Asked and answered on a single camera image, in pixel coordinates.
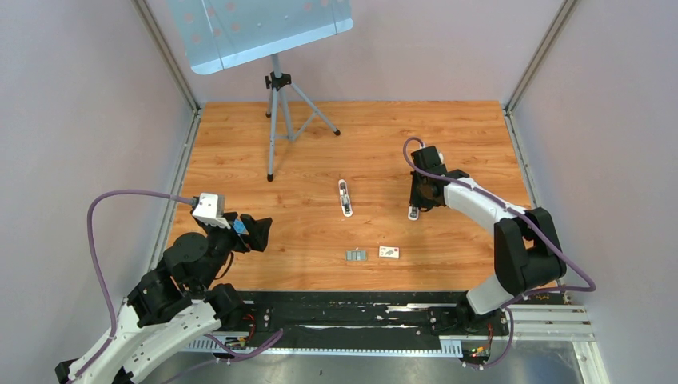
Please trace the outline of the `white staple box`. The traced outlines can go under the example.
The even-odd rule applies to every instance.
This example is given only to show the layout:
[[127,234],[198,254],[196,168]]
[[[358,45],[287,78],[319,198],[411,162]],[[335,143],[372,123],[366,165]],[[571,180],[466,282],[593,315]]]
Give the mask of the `white staple box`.
[[378,248],[378,257],[398,259],[400,257],[400,249],[398,247],[380,246]]

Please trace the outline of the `grey staple strips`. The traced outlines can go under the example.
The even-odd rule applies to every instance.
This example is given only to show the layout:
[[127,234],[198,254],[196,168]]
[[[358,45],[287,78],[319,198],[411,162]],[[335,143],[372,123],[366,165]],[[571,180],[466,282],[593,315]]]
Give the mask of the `grey staple strips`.
[[365,250],[348,250],[345,254],[347,262],[363,262],[367,260],[367,253]]

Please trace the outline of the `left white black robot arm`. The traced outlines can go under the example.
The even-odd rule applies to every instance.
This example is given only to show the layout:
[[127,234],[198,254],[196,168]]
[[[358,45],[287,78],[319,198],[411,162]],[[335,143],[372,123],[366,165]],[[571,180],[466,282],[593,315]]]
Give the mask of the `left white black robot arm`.
[[227,227],[201,225],[167,248],[158,266],[126,297],[114,330],[84,356],[57,364],[60,383],[140,383],[166,359],[221,328],[256,328],[255,316],[232,284],[217,284],[233,253],[262,252],[272,218],[235,212]]

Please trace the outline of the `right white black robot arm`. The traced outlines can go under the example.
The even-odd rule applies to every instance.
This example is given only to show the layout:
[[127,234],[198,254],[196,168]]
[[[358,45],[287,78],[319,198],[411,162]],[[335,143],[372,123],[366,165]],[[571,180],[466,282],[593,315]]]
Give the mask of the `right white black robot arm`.
[[457,325],[467,334],[486,327],[489,315],[509,300],[561,278],[566,263],[550,213],[526,209],[497,197],[462,170],[448,170],[435,146],[409,156],[412,166],[410,217],[445,206],[493,237],[493,273],[457,303]]

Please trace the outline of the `white stapler body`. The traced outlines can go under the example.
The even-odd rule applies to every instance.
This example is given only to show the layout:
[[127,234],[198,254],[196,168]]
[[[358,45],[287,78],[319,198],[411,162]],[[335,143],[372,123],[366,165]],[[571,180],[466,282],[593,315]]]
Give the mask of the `white stapler body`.
[[410,206],[408,210],[408,219],[411,221],[416,221],[420,216],[420,209],[415,206]]

